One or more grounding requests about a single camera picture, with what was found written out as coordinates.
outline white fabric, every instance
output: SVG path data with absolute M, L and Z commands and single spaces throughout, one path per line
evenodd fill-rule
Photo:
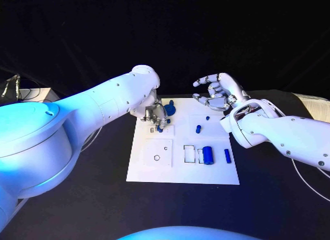
M 313 118 L 330 123 L 330 101 L 318 96 L 302 95 L 298 93 L 295 93 L 295 95 L 300 98 Z

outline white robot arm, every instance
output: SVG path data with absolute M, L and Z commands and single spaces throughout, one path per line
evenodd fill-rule
M 132 72 L 54 103 L 0 107 L 0 231 L 18 199 L 50 191 L 70 175 L 90 134 L 126 113 L 163 129 L 161 78 L 139 65 Z
M 221 125 L 238 143 L 251 148 L 269 141 L 286 157 L 330 171 L 330 123 L 286 116 L 269 100 L 251 99 L 227 73 L 201 78 L 194 86 L 205 83 L 211 98 L 194 98 L 214 110 L 234 108 Z

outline black curtain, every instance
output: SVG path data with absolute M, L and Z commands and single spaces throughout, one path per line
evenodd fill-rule
M 159 93 L 230 73 L 247 91 L 330 99 L 330 6 L 295 1 L 0 0 L 0 82 L 70 96 L 151 65 Z

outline black table surface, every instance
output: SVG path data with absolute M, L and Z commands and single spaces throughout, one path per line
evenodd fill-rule
M 312 118 L 292 93 L 250 95 L 274 102 L 287 115 Z M 330 239 L 330 202 L 269 142 L 246 149 L 231 135 L 241 185 L 127 182 L 136 121 L 126 114 L 103 128 L 68 178 L 29 199 L 0 240 L 113 240 L 165 226 L 210 227 L 270 240 Z M 330 180 L 315 167 L 298 166 L 330 198 Z

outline small blue piece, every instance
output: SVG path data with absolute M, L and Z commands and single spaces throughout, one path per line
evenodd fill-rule
M 163 132 L 163 129 L 161 128 L 161 126 L 158 126 L 158 129 L 156 129 L 161 133 Z
M 201 125 L 198 125 L 198 126 L 197 126 L 197 133 L 200 134 L 200 133 L 201 133 L 201 131 L 202 131 L 202 126 L 201 126 Z
M 171 100 L 171 103 L 165 105 L 163 108 L 168 112 L 168 116 L 172 116 L 176 113 L 175 101 Z
M 211 146 L 205 146 L 202 148 L 202 153 L 204 153 L 204 163 L 207 165 L 212 165 L 214 162 L 214 153 L 212 153 L 212 147 Z
M 233 160 L 231 160 L 230 149 L 225 149 L 224 151 L 225 151 L 227 163 L 231 164 Z

